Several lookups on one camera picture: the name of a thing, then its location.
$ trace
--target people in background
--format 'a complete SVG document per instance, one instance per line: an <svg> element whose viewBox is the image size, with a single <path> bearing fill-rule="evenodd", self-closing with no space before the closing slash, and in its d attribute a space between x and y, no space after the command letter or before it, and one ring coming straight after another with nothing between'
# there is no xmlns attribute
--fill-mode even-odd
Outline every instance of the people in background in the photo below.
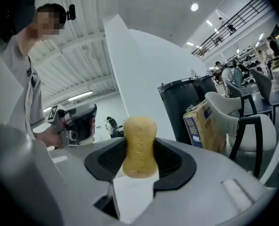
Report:
<svg viewBox="0 0 279 226"><path fill-rule="evenodd" d="M230 33L234 33L236 31L234 26L229 23L226 23L222 17L220 17L219 20L221 21L221 26L225 25L230 30Z"/></svg>
<svg viewBox="0 0 279 226"><path fill-rule="evenodd" d="M214 77L214 75L215 75L215 71L211 70L210 71L210 76L211 76L211 79L212 79L213 83L215 84L215 77Z"/></svg>
<svg viewBox="0 0 279 226"><path fill-rule="evenodd" d="M272 49L274 56L279 56L279 47L277 43L271 37L268 37L267 41L270 43L270 48Z"/></svg>
<svg viewBox="0 0 279 226"><path fill-rule="evenodd" d="M264 75L268 76L268 73L267 73L267 54L262 51L262 50L259 50L258 51L258 55L259 55L259 59L260 59L260 65L261 65L261 68L262 68L262 71L264 73Z"/></svg>
<svg viewBox="0 0 279 226"><path fill-rule="evenodd" d="M219 67L219 68L221 67L221 63L219 61L216 61L215 65L216 65L216 67Z"/></svg>

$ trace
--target white panel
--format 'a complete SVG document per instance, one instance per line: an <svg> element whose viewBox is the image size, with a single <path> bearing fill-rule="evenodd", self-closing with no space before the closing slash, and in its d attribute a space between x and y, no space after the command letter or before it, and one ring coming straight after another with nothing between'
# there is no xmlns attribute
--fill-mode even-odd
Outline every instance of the white panel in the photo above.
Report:
<svg viewBox="0 0 279 226"><path fill-rule="evenodd" d="M157 87L189 77L191 69L204 75L204 64L166 40L129 31L119 15L105 24L105 33L127 114L152 117L157 123L157 136L175 140Z"/></svg>
<svg viewBox="0 0 279 226"><path fill-rule="evenodd" d="M228 18L233 17L251 0L225 0L218 9L224 13Z"/></svg>
<svg viewBox="0 0 279 226"><path fill-rule="evenodd" d="M40 126L37 126L36 128L34 128L33 132L35 132L35 133L44 132L50 126L51 126L51 124L49 124L48 122L45 122L45 123L41 124Z"/></svg>

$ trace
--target ceiling light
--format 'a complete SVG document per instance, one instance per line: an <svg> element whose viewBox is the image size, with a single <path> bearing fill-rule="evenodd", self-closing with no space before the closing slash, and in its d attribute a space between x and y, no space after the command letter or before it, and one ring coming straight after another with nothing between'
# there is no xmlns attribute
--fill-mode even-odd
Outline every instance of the ceiling light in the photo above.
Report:
<svg viewBox="0 0 279 226"><path fill-rule="evenodd" d="M197 3L193 3L192 6L191 6L191 10L193 12L195 12L197 9L198 9L198 4Z"/></svg>
<svg viewBox="0 0 279 226"><path fill-rule="evenodd" d="M261 39L263 38L263 36L264 36L264 33L262 33L262 34L260 35L259 40L261 40Z"/></svg>
<svg viewBox="0 0 279 226"><path fill-rule="evenodd" d="M81 97L84 97L84 96L87 96L87 95L91 95L93 92L92 92L92 90L91 91L88 91L88 92L86 92L86 93L84 93L84 94L80 94L80 95L78 95L78 96L75 96L75 97L72 97L72 98L70 98L70 99L68 99L69 101L71 101L71 100L76 100L76 99L78 99L78 98L81 98Z"/></svg>
<svg viewBox="0 0 279 226"><path fill-rule="evenodd" d="M213 26L213 24L212 24L209 20L207 20L206 23L207 23L208 25L210 25L211 27Z"/></svg>
<svg viewBox="0 0 279 226"><path fill-rule="evenodd" d="M45 110L43 110L43 112L47 112L47 111L49 111L49 110L51 110L51 107L46 108Z"/></svg>

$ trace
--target floor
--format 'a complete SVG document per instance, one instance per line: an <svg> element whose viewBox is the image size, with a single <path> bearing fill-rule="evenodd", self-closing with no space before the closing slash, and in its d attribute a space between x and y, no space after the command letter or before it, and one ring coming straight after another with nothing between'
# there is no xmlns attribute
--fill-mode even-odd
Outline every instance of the floor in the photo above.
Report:
<svg viewBox="0 0 279 226"><path fill-rule="evenodd" d="M244 94L251 93L253 96L253 99L260 97L260 93L258 92L258 88L255 84L251 84L250 86L246 88L242 88L242 91ZM279 141L279 107L276 108L276 123L275 123L275 129L277 133L277 142ZM231 152L231 146L227 140L227 147L225 154L228 156ZM271 161L271 158L273 156L274 150L263 152L263 158L262 158L262 165L261 165L261 171L260 171L260 177L265 172L268 164ZM247 171L254 171L254 162L255 162L255 153L244 153L242 151L238 151L237 157L235 162L246 169ZM269 180L266 183L266 186L268 187L278 187L279 186L279 164L272 174L272 176L269 178Z"/></svg>

